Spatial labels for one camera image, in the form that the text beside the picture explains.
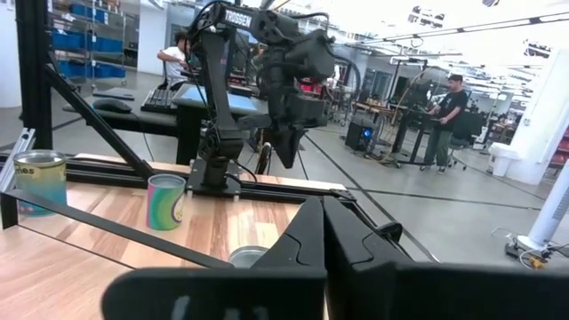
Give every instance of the computer mouse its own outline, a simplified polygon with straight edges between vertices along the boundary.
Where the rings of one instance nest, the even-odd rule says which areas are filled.
[[[108,112],[116,112],[121,114],[130,114],[132,108],[127,106],[124,102],[117,99],[99,99],[93,102],[92,107],[97,110]]]

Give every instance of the paint can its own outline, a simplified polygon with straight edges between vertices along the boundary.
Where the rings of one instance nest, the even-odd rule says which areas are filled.
[[[147,227],[172,230],[181,224],[186,181],[173,174],[156,174],[148,179]]]
[[[67,205],[68,189],[65,156],[53,150],[29,150],[14,156],[16,188]],[[23,201],[18,212],[27,216],[51,214],[48,210]]]
[[[229,263],[235,268],[250,268],[267,251],[267,248],[258,245],[242,246],[229,255]]]

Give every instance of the white bin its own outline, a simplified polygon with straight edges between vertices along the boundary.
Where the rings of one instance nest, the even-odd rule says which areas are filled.
[[[509,145],[503,143],[493,143],[488,148],[490,158],[488,159],[488,172],[497,177],[503,177],[508,171],[512,160],[519,160],[520,157]]]

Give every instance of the gray floor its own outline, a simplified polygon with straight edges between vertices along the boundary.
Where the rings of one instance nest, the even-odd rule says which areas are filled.
[[[157,76],[130,74],[127,87],[147,91],[159,82]],[[78,120],[77,114],[61,111],[64,102],[57,94],[52,100],[56,149],[70,154],[116,155],[93,128]],[[0,109],[0,146],[3,146],[0,149],[10,148],[10,143],[17,138],[21,130],[17,120],[19,112]],[[497,232],[496,236],[491,233],[495,228],[506,228],[526,234],[551,188],[550,181],[545,180],[540,186],[526,186],[494,178],[485,173],[487,157],[470,150],[458,155],[469,165],[466,171],[456,168],[441,176],[435,172],[420,172],[412,165],[390,168],[354,155],[344,147],[339,136],[345,131],[330,124],[311,130],[303,138],[301,143],[306,150],[301,152],[301,158],[310,180],[345,185],[379,224],[392,220],[403,223],[406,230],[403,245],[416,260],[521,268],[503,253],[507,232]],[[118,134],[141,157],[151,159],[142,134]],[[155,135],[146,135],[146,139],[156,161],[174,162],[176,139]],[[412,149],[413,140],[414,134],[410,132],[404,148]],[[420,155],[425,142],[426,139],[421,144]],[[240,161],[247,163],[251,155],[252,151],[245,147]],[[306,179],[300,159],[297,158],[291,170],[286,170],[276,157],[273,160],[270,174]],[[253,156],[248,166],[253,168],[255,162],[256,156]],[[568,219],[562,222],[554,240],[569,243]]]

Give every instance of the black shirt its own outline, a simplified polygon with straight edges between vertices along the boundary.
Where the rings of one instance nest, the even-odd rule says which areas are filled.
[[[437,118],[443,118],[448,116],[453,112],[455,108],[460,108],[461,111],[459,114],[464,111],[464,108],[469,103],[469,96],[461,90],[459,92],[451,92],[445,96],[445,98],[439,103],[438,105],[441,107],[438,110]],[[454,124],[456,123],[456,119],[459,117],[459,114],[454,116],[453,119],[449,120],[446,124],[436,124],[435,128],[438,130],[443,131],[452,131],[454,129]]]

